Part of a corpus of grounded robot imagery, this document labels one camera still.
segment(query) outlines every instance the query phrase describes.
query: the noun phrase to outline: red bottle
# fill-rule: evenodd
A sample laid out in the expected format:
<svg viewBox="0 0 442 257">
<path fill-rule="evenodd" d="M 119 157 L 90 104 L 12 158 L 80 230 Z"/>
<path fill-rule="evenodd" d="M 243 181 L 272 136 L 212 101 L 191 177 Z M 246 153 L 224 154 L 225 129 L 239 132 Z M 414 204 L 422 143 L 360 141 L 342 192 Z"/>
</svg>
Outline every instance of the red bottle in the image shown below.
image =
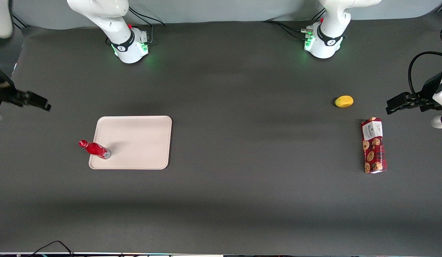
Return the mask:
<svg viewBox="0 0 442 257">
<path fill-rule="evenodd" d="M 108 159 L 111 156 L 111 151 L 98 143 L 91 143 L 86 140 L 81 140 L 79 146 L 86 149 L 86 151 L 92 155 L 98 156 L 102 159 Z"/>
</svg>

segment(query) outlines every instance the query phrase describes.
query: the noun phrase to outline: black strap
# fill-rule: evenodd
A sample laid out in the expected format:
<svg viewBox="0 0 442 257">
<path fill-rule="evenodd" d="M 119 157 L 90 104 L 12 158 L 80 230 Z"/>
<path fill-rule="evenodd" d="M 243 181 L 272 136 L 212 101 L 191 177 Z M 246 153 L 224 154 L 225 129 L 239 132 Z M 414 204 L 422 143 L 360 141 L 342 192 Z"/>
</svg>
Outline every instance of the black strap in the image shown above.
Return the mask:
<svg viewBox="0 0 442 257">
<path fill-rule="evenodd" d="M 113 45 L 113 47 L 116 48 L 119 52 L 126 52 L 129 46 L 131 46 L 134 43 L 134 40 L 135 40 L 135 33 L 133 31 L 130 31 L 130 37 L 126 42 L 122 44 L 115 44 L 111 42 L 111 45 Z"/>
<path fill-rule="evenodd" d="M 324 35 L 321 31 L 321 24 L 319 24 L 319 26 L 318 26 L 317 34 L 318 34 L 318 37 L 322 41 L 324 41 L 324 44 L 326 44 L 327 46 L 334 46 L 335 43 L 337 43 L 342 38 L 342 36 L 330 37 L 330 36 Z"/>
</svg>

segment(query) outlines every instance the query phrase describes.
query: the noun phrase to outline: cookie box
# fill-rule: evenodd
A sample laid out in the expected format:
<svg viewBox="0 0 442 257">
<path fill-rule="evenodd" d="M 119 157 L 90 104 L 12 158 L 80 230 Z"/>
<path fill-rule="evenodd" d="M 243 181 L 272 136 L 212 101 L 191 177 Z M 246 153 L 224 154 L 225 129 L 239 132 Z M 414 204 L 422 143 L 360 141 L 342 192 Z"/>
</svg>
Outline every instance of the cookie box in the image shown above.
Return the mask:
<svg viewBox="0 0 442 257">
<path fill-rule="evenodd" d="M 369 118 L 361 123 L 361 127 L 365 173 L 375 174 L 387 171 L 381 119 L 377 117 Z"/>
</svg>

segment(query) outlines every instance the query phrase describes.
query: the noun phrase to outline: gray table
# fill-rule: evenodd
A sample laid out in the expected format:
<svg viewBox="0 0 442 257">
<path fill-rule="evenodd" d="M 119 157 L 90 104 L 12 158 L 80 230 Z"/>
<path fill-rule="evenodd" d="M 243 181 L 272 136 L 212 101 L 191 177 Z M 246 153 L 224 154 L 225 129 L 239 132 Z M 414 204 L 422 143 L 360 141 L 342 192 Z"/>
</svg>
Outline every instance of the gray table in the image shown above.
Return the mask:
<svg viewBox="0 0 442 257">
<path fill-rule="evenodd" d="M 12 78 L 54 108 L 1 109 L 0 252 L 61 240 L 77 252 L 442 256 L 438 113 L 384 110 L 410 60 L 442 51 L 441 26 L 438 14 L 353 21 L 318 60 L 272 24 L 171 24 L 134 65 L 97 29 L 26 31 Z M 441 70 L 422 57 L 417 88 Z M 332 106 L 343 94 L 355 104 Z M 115 115 L 171 116 L 169 166 L 91 170 L 77 141 Z M 389 166 L 376 175 L 363 172 L 359 127 L 371 116 Z"/>
</svg>

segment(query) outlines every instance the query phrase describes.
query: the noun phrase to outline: white tray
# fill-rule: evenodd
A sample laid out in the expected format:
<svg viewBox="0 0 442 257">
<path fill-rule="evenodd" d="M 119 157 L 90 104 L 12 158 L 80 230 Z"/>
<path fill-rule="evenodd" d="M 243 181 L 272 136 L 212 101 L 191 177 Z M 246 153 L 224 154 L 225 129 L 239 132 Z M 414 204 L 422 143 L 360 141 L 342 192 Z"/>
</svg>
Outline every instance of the white tray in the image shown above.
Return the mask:
<svg viewBox="0 0 442 257">
<path fill-rule="evenodd" d="M 109 159 L 91 155 L 89 167 L 105 170 L 162 170 L 168 165 L 172 119 L 168 116 L 101 117 L 94 142 L 111 150 Z"/>
</svg>

